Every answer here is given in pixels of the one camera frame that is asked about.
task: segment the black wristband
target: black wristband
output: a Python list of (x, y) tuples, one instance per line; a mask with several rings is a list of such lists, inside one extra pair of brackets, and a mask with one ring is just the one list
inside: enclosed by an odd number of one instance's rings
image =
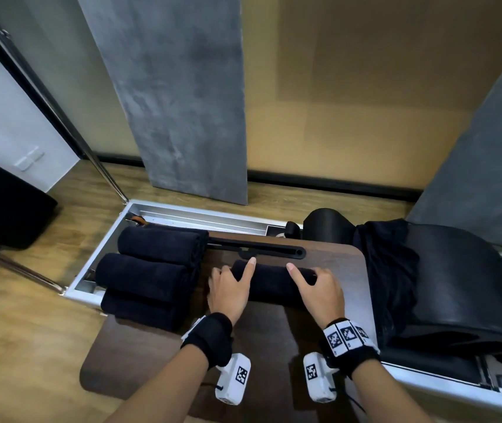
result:
[(325, 359), (330, 367), (339, 368), (344, 376), (351, 378), (353, 371), (365, 361), (380, 361), (378, 348), (365, 331), (347, 318), (332, 321), (325, 328), (324, 334), (326, 341), (321, 343), (321, 348)]
[(188, 332), (181, 348), (194, 345), (208, 359), (208, 369), (225, 367), (231, 359), (231, 320), (223, 313), (212, 313), (201, 319)]

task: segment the metal pole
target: metal pole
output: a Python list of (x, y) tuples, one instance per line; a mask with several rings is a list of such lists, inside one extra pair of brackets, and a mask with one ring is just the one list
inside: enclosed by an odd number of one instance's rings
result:
[(28, 279), (33, 280), (34, 282), (43, 285), (49, 289), (53, 289), (57, 291), (59, 294), (63, 294), (67, 289), (65, 286), (53, 282), (51, 279), (43, 275), (40, 275), (34, 270), (26, 266), (23, 266), (22, 264), (17, 263), (14, 260), (8, 258), (7, 256), (3, 256), (2, 254), (0, 254), (0, 266), (5, 267), (8, 270), (11, 270), (14, 273), (17, 273), (21, 276), (27, 277)]
[(114, 178), (108, 173), (106, 168), (102, 165), (99, 158), (86, 143), (84, 138), (78, 132), (78, 130), (73, 126), (73, 123), (65, 115), (61, 107), (57, 104), (56, 100), (49, 93), (48, 89), (44, 86), (40, 78), (34, 73), (32, 68), (26, 59), (22, 56), (20, 51), (17, 49), (16, 45), (10, 39), (10, 34), (8, 31), (3, 29), (0, 25), (0, 45), (1, 48), (6, 52), (6, 54), (11, 58), (15, 66), (26, 78), (29, 84), (37, 92), (37, 95), (43, 100), (50, 112), (57, 118), (61, 127), (65, 129), (68, 136), (78, 145), (78, 147), (86, 154), (91, 163), (97, 169), (97, 171), (104, 177), (106, 182), (114, 189), (114, 191), (120, 196), (124, 205), (127, 205), (129, 199), (126, 197), (120, 186), (114, 181)]

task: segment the gray panel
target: gray panel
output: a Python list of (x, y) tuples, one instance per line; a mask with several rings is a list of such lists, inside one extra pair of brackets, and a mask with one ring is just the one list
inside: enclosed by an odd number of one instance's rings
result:
[(247, 204), (240, 0), (78, 0), (155, 187)]
[(502, 245), (502, 75), (408, 220), (459, 227)]

